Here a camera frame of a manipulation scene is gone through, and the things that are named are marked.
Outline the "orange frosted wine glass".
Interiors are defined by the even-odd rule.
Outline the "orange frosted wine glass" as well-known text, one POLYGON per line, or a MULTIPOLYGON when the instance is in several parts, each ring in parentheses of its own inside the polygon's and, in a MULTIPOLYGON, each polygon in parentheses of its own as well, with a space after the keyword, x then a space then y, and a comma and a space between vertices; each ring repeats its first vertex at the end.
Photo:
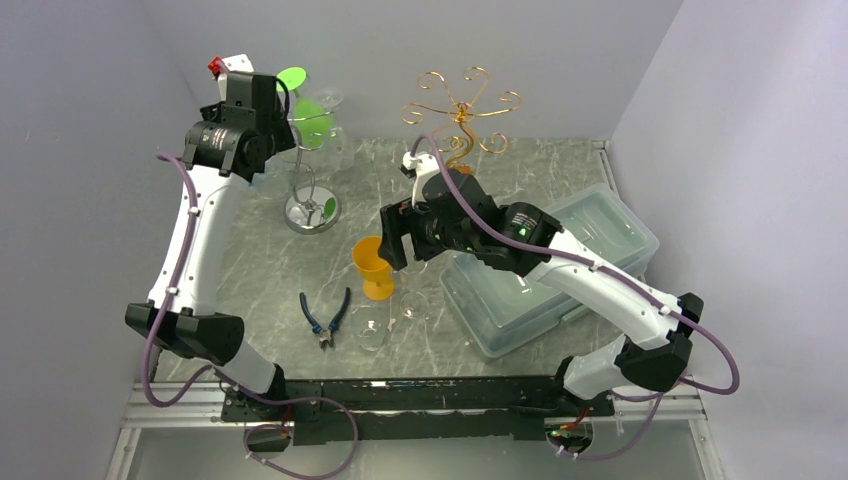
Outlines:
POLYGON ((363 279, 363 292, 373 301, 387 300, 394 292, 391 266, 378 255, 381 238, 367 236, 352 248, 352 260, 363 279))

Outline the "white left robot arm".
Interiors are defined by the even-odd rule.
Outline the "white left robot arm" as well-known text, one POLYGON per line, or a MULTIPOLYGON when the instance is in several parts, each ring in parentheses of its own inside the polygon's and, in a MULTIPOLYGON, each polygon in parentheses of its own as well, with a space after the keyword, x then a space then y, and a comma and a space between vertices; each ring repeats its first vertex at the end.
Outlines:
POLYGON ((173 165, 183 188, 171 242, 146 301, 131 303, 125 323, 145 339, 140 375, 150 404, 164 408, 180 400, 155 396, 150 387, 154 348, 185 359, 201 359, 224 381, 248 396, 248 407, 264 420, 279 417, 288 394, 283 369, 245 338, 244 320, 217 309, 220 269, 240 202, 267 160, 297 142, 288 122, 288 88, 274 75, 221 73, 224 95, 202 108, 201 121, 186 133, 173 165))

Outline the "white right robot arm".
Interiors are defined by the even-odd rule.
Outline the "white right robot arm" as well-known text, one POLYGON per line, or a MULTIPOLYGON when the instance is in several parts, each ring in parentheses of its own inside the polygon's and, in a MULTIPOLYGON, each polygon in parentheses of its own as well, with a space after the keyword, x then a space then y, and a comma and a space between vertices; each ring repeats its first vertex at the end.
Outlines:
POLYGON ((543 210, 526 202, 499 206, 473 176, 453 170, 450 178, 456 193, 435 175, 425 182, 422 202, 407 198, 381 207, 380 258, 404 269, 408 236, 417 260, 445 251, 470 254, 495 270, 557 288, 615 325, 616 340, 561 362, 550 392, 564 415, 623 385, 667 392, 678 383, 692 350, 692 329, 678 318, 698 321, 699 297, 652 294, 543 210))

